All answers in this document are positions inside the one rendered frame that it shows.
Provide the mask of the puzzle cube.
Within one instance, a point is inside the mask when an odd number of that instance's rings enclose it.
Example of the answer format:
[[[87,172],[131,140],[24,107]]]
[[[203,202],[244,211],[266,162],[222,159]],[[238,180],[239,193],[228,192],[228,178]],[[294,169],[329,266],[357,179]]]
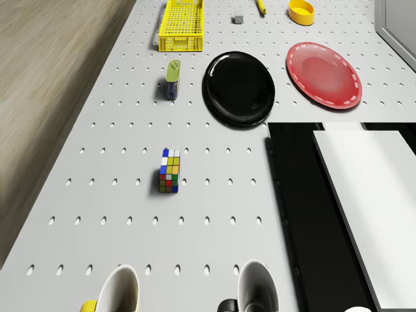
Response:
[[[177,193],[179,189],[180,150],[163,149],[159,171],[159,192]]]

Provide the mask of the black plate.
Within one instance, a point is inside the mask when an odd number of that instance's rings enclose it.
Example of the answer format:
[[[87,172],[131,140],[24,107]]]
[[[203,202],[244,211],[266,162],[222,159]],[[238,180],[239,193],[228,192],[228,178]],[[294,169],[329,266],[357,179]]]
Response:
[[[260,60],[242,51],[216,56],[201,85],[207,108],[234,126],[255,126],[273,108],[275,86],[271,74]]]

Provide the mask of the flat-sided can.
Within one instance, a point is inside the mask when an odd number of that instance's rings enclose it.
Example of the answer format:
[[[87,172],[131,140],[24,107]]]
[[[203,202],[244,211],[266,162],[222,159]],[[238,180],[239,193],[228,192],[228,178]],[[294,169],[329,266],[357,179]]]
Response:
[[[166,98],[176,100],[179,92],[179,72],[181,62],[171,60],[166,71]]]

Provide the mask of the black stove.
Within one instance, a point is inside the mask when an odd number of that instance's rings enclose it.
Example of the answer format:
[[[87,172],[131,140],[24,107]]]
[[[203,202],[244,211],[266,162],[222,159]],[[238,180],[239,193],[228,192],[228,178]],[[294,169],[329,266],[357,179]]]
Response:
[[[301,312],[416,312],[416,122],[270,123]]]

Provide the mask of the yellow basket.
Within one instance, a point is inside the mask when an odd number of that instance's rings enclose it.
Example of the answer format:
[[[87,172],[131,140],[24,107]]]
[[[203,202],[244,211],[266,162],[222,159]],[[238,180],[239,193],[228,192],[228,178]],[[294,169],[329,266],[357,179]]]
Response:
[[[168,0],[159,29],[159,51],[202,51],[204,0]]]

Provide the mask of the red plate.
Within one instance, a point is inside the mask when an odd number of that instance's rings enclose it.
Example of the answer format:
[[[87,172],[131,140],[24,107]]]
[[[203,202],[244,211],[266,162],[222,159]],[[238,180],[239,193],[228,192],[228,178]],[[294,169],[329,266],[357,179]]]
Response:
[[[363,89],[355,69],[334,50],[299,42],[287,52],[286,67],[295,85],[309,98],[333,109],[350,109]]]

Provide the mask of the black mug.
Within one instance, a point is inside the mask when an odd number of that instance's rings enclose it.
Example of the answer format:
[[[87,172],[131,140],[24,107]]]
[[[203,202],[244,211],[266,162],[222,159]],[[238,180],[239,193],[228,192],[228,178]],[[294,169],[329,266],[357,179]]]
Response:
[[[268,267],[257,259],[240,269],[237,298],[223,300],[217,312],[280,312],[278,290]]]

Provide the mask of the yellow mug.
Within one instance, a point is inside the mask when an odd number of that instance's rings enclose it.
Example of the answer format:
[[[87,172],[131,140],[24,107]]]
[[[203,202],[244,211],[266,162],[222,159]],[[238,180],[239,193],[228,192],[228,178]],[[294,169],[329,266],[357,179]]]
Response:
[[[140,283],[136,270],[117,266],[104,282],[97,300],[87,300],[80,312],[139,312]]]

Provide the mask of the yellow bowl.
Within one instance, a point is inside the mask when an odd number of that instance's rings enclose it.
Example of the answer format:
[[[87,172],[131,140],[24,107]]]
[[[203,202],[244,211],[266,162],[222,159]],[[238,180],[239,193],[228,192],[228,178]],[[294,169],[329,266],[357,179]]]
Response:
[[[306,0],[290,0],[289,17],[297,24],[309,26],[314,23],[315,9]]]

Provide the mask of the white cabinet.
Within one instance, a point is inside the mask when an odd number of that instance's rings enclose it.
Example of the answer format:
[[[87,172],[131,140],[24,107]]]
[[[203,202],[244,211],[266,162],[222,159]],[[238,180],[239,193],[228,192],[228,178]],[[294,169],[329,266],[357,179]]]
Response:
[[[374,0],[376,32],[416,73],[416,0]]]

